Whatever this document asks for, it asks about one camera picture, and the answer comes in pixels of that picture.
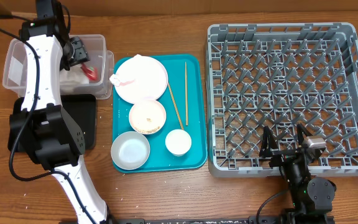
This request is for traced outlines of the grey-white bowl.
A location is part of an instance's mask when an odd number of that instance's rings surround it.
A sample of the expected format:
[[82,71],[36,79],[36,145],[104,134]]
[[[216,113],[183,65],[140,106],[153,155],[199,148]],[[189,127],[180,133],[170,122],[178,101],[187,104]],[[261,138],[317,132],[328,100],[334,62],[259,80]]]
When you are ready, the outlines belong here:
[[149,141],[143,134],[135,131],[120,134],[111,146],[111,159],[117,167],[123,170],[140,168],[149,156]]

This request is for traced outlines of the red wrapper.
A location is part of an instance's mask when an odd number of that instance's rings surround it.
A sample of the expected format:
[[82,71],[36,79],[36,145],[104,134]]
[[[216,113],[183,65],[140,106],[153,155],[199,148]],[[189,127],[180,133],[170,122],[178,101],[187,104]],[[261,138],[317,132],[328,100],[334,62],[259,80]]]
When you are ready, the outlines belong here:
[[96,81],[98,79],[97,69],[93,67],[87,67],[84,63],[81,64],[81,69],[89,80]]

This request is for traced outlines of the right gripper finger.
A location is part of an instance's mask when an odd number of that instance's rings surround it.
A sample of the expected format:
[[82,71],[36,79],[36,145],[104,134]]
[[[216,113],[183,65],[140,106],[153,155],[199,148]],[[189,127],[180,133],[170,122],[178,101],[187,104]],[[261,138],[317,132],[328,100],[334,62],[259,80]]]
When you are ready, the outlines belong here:
[[296,125],[298,145],[302,146],[305,137],[312,136],[312,134],[301,124]]
[[260,157],[272,157],[274,151],[278,150],[277,142],[273,136],[272,130],[268,126],[264,126],[262,135],[262,145],[260,147]]

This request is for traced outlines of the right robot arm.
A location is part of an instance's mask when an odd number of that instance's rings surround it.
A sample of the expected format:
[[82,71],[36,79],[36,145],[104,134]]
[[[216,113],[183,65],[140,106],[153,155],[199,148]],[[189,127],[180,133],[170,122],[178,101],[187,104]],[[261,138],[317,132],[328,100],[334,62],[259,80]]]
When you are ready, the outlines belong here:
[[[334,223],[327,216],[333,209],[337,187],[334,182],[313,177],[308,165],[317,161],[326,149],[326,141],[311,134],[302,124],[297,124],[298,147],[280,151],[272,130],[265,126],[259,156],[269,158],[271,168],[278,167],[288,188],[269,197],[258,209],[256,223]],[[279,216],[261,217],[262,209],[273,199],[290,193],[292,208],[286,208]]]

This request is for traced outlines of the white cup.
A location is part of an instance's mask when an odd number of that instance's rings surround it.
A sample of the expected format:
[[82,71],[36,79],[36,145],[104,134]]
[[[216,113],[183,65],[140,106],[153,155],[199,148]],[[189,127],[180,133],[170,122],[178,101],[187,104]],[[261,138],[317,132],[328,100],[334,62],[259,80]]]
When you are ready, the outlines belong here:
[[185,155],[190,150],[191,143],[191,136],[182,129],[170,131],[165,138],[166,148],[177,157]]

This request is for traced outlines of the pink bowl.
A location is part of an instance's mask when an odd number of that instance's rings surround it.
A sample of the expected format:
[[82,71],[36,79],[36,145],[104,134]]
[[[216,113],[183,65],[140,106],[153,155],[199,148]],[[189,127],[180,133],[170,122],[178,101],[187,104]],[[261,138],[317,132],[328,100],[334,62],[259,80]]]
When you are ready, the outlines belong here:
[[167,114],[163,105],[157,100],[143,100],[135,103],[129,111],[129,124],[141,134],[155,134],[160,131]]

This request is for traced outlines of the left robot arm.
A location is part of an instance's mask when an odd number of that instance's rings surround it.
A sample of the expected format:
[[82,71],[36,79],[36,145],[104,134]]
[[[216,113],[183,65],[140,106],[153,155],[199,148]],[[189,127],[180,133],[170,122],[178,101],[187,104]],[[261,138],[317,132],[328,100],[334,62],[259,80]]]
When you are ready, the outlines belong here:
[[37,18],[25,21],[18,40],[27,54],[27,88],[18,113],[10,115],[15,136],[11,154],[23,148],[44,176],[59,181],[73,205],[78,223],[114,223],[85,167],[85,137],[62,105],[60,70],[87,62],[81,40],[70,37],[67,8],[59,1],[37,1]]

